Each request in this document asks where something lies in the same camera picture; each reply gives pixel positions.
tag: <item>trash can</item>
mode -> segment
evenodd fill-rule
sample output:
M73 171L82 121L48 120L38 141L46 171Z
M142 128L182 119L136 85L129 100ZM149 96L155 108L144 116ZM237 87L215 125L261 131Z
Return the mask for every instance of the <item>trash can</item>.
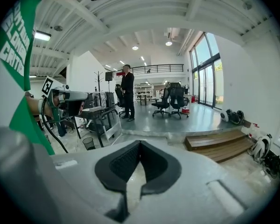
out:
M87 150L95 149L95 146L94 146L94 143L93 143L93 138L88 137L86 139L83 139L82 142L83 142L83 144L84 144L84 146Z

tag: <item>office chair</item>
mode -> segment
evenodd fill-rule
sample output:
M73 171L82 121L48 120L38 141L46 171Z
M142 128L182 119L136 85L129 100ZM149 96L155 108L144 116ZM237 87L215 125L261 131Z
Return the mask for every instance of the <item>office chair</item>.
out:
M158 108L158 110L154 111L153 113L153 117L154 114L160 113L162 115L162 117L164 117L164 114L170 114L169 112L164 111L163 109L167 109L169 107L169 103L168 103L168 97L169 97L169 91L167 88L164 89L164 95L162 97L162 101L161 102L157 102L158 99L154 99L155 100L155 104L152 104L153 106L156 106Z
M179 112L180 108L185 106L185 102L183 99L183 88L182 87L171 88L170 97L171 97L170 104L172 108L177 109L177 111L172 111L171 114L169 114L169 116L171 116L172 114L178 114L179 119L181 119L180 114L184 114L188 118L189 115Z
M125 99L123 97L123 94L122 94L120 88L116 87L115 93L116 93L117 99L118 99L118 102L117 102L118 107L125 108ZM125 112L126 112L125 110L119 111L119 117Z

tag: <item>speaker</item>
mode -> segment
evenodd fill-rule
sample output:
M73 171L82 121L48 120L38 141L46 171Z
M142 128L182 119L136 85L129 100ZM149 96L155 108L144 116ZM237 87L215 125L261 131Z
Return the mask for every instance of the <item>speaker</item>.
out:
M106 81L112 81L113 80L113 72L106 72L105 80Z
M107 96L107 107L108 108L111 108L115 105L115 102L114 102L114 93L113 92L106 92L106 96Z

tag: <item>black railing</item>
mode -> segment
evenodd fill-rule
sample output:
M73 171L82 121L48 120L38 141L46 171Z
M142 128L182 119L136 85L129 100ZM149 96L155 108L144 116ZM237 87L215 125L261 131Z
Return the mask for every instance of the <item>black railing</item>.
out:
M113 71L113 78L119 77L116 74L121 71ZM160 73L160 72L183 72L183 64L149 65L132 67L131 72L136 75Z

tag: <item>glass door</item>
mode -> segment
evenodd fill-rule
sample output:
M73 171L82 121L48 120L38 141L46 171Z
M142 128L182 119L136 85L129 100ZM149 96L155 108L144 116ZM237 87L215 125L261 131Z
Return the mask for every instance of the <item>glass door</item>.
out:
M199 71L199 103L213 107L214 77L212 66Z

